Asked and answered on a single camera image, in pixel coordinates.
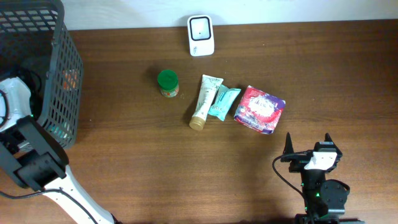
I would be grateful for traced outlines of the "red purple pad package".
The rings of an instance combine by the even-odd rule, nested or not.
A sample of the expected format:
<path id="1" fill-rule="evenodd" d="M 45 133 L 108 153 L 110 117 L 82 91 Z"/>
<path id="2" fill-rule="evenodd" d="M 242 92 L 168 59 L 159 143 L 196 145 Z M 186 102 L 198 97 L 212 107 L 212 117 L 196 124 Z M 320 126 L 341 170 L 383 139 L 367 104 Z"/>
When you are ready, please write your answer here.
<path id="1" fill-rule="evenodd" d="M 286 102 L 249 85 L 239 102 L 234 120 L 261 134 L 272 134 Z"/>

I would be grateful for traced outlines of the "teal wet wipes pack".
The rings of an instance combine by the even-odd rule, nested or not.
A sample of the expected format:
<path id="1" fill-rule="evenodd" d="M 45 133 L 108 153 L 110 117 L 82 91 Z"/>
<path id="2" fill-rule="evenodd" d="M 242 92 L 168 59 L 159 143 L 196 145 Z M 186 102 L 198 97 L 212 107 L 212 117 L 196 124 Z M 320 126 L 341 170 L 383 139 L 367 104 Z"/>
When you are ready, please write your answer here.
<path id="1" fill-rule="evenodd" d="M 208 114 L 216 116 L 221 121 L 224 121 L 229 109 L 240 92 L 241 89 L 239 88 L 228 88 L 227 86 L 220 85 L 215 102 L 211 105 Z"/>

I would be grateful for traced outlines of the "white bamboo print tube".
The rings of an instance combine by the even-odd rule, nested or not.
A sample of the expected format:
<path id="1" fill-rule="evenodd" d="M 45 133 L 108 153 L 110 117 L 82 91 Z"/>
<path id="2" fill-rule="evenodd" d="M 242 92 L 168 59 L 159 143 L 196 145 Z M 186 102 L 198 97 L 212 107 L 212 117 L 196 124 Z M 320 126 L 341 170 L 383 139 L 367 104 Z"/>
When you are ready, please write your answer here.
<path id="1" fill-rule="evenodd" d="M 201 131 L 204 128 L 208 112 L 222 82 L 222 78 L 202 75 L 197 106 L 189 122 L 189 126 L 192 129 Z"/>

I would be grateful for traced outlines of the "green lid jar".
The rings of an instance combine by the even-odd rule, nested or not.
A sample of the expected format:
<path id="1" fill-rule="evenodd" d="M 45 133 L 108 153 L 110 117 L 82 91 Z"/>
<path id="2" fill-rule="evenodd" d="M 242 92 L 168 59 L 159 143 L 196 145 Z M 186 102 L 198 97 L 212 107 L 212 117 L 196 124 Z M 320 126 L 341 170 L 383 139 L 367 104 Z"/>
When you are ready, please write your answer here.
<path id="1" fill-rule="evenodd" d="M 160 92 L 167 98 L 177 96 L 179 82 L 177 74 L 172 70 L 163 70 L 157 76 Z"/>

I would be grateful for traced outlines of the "orange Kleenex tissue pack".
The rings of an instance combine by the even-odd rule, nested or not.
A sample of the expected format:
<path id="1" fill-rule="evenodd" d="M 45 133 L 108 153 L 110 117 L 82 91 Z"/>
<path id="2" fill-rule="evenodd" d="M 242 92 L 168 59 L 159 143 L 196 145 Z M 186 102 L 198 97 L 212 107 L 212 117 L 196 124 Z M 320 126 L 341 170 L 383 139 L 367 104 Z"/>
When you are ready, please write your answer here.
<path id="1" fill-rule="evenodd" d="M 67 91 L 72 91 L 78 87 L 78 75 L 79 70 L 71 69 L 71 70 L 63 70 L 62 75 L 64 78 L 63 81 L 63 89 Z"/>

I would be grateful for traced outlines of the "teal Kleenex tissue pack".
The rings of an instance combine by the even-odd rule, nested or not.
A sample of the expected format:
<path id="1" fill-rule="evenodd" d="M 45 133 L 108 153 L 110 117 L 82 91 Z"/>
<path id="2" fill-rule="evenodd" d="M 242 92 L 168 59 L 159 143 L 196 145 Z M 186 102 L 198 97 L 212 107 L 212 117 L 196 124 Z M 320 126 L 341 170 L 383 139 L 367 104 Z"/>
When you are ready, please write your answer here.
<path id="1" fill-rule="evenodd" d="M 66 139 L 68 137 L 69 130 L 70 125 L 68 123 L 64 123 L 61 128 L 56 125 L 53 125 L 50 128 L 50 132 L 61 139 Z"/>

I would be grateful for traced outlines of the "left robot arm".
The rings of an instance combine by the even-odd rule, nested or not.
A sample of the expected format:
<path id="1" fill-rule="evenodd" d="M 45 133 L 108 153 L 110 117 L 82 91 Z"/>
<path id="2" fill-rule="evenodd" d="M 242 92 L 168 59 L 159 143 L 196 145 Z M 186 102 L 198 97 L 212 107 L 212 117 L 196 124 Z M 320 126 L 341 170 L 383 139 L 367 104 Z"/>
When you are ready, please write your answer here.
<path id="1" fill-rule="evenodd" d="M 35 73 L 14 67 L 1 74 L 1 169 L 29 197 L 44 195 L 76 223 L 117 223 L 79 184 L 63 147 L 34 119 Z"/>

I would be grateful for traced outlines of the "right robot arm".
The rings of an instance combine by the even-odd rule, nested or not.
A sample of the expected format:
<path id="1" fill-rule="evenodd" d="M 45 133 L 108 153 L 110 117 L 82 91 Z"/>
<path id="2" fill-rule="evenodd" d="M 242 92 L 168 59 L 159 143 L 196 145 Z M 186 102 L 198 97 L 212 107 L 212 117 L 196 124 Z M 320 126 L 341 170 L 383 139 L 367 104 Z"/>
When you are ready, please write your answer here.
<path id="1" fill-rule="evenodd" d="M 290 173 L 299 173 L 301 176 L 301 190 L 294 187 L 280 174 L 277 176 L 293 188 L 303 198 L 305 213 L 297 214 L 295 224 L 308 223 L 362 223 L 358 219 L 344 219 L 345 203 L 350 193 L 346 183 L 326 179 L 326 174 L 336 168 L 343 156 L 328 133 L 325 139 L 316 142 L 312 150 L 295 152 L 290 134 L 287 133 L 285 147 L 281 156 L 274 160 L 289 163 Z"/>

